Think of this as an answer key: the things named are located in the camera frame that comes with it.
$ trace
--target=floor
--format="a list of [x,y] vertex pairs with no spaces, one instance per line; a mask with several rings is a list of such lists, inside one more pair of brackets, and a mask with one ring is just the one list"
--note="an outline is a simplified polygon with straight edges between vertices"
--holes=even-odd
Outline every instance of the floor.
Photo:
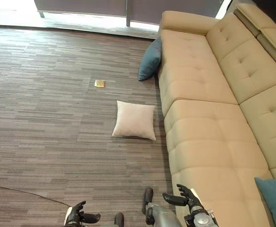
[[28,13],[22,11],[0,11],[0,25],[29,28],[64,28],[148,39],[156,39],[158,37],[158,25],[131,22],[131,27],[126,27],[126,18],[124,17],[61,13],[44,13],[44,16],[44,18],[41,18],[36,11]]
[[[172,193],[158,84],[137,81],[151,42],[75,31],[0,28],[0,186],[33,192],[111,224],[146,226],[145,187]],[[106,80],[105,88],[94,87]],[[156,105],[156,141],[112,138],[116,101]],[[0,189],[0,227],[61,227],[67,206]]]

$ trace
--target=sofa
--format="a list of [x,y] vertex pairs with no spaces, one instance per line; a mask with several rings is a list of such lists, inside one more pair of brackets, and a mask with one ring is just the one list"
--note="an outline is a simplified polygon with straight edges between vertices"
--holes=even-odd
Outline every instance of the sofa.
[[194,188],[219,227],[273,227],[254,178],[276,179],[276,24],[251,4],[221,20],[165,11],[160,37],[174,194]]

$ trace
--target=small gold object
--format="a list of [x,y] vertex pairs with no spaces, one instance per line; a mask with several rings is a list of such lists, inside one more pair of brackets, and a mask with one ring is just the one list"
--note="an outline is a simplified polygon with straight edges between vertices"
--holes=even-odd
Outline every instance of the small gold object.
[[96,81],[95,81],[95,87],[105,87],[105,80],[96,79]]

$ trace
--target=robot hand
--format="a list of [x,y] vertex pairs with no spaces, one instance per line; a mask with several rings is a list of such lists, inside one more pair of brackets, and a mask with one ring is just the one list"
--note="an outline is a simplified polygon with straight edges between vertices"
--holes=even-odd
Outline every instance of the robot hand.
[[81,223],[97,223],[101,215],[100,214],[84,214],[83,205],[86,201],[78,203],[74,207],[69,207],[64,220],[64,227],[83,227]]
[[175,206],[188,205],[190,214],[184,217],[188,227],[218,227],[217,221],[212,210],[210,212],[204,209],[200,200],[187,187],[177,184],[181,196],[163,194],[166,202]]

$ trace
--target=cable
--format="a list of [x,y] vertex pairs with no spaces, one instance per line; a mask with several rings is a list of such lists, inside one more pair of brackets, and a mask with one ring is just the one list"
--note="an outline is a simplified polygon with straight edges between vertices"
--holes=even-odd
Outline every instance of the cable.
[[26,192],[26,191],[22,191],[22,190],[19,190],[19,189],[8,188],[8,187],[3,187],[3,186],[0,186],[0,188],[8,189],[8,190],[16,191],[16,192],[22,192],[22,193],[26,193],[26,194],[30,194],[30,195],[35,195],[35,196],[38,196],[38,197],[40,197],[40,198],[42,198],[42,199],[50,200],[50,201],[57,202],[57,203],[60,203],[60,204],[62,204],[62,205],[71,207],[70,205],[68,205],[68,204],[66,204],[66,203],[64,203],[64,202],[60,202],[60,201],[57,201],[57,200],[54,200],[54,199],[50,199],[50,198],[47,198],[47,197],[44,197],[44,196],[42,196],[42,195],[38,195],[38,194],[35,194],[35,193],[32,193],[32,192]]

